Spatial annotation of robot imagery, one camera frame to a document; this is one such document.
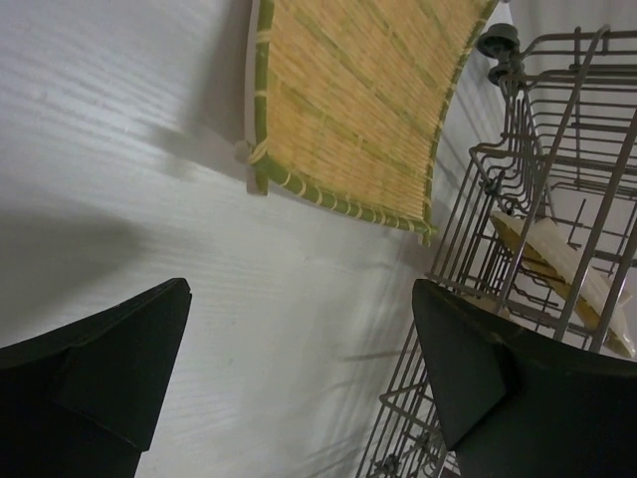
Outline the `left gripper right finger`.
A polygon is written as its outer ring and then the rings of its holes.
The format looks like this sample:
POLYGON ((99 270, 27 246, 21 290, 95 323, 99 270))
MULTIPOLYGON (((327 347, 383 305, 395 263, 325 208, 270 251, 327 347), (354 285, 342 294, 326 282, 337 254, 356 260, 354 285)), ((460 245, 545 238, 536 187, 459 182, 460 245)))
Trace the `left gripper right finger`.
POLYGON ((550 339, 419 279, 412 309, 465 477, 632 477, 636 365, 550 339))

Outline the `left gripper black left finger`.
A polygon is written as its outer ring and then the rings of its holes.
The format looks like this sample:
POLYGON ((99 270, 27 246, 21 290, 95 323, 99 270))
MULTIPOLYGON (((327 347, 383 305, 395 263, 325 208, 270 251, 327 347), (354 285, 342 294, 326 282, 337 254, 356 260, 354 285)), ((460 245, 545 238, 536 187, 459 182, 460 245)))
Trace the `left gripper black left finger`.
POLYGON ((4 477, 132 477, 148 451, 191 289, 167 280, 1 350, 4 477))

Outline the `shovel-shaped woven bamboo plate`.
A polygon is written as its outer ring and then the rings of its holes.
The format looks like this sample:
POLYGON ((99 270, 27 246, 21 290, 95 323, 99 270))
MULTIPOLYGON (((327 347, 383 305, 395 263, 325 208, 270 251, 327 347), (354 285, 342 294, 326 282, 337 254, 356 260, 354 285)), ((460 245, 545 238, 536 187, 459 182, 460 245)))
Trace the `shovel-shaped woven bamboo plate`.
MULTIPOLYGON (((515 252, 526 221, 501 211, 493 212, 490 219, 503 243, 510 251, 515 252)), ((564 300, 568 298, 581 258, 582 254, 566 243, 559 228, 550 218, 542 218, 531 225, 522 262, 527 268, 540 274, 564 300)), ((574 312, 587 329, 594 331, 599 325, 612 284, 612 279, 594 268, 586 273, 574 312)), ((607 349, 626 359, 632 359, 636 355, 636 346, 623 310, 623 306, 631 299, 632 293, 628 289, 619 295, 603 343, 607 349)))

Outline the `rectangular woven bamboo plate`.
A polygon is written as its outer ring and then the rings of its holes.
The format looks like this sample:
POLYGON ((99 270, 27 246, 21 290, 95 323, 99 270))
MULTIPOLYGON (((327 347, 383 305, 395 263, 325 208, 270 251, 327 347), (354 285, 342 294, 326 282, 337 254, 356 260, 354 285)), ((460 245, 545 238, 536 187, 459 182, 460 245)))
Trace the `rectangular woven bamboo plate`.
POLYGON ((278 186, 428 243, 444 121, 493 1, 256 1, 237 158, 278 186))

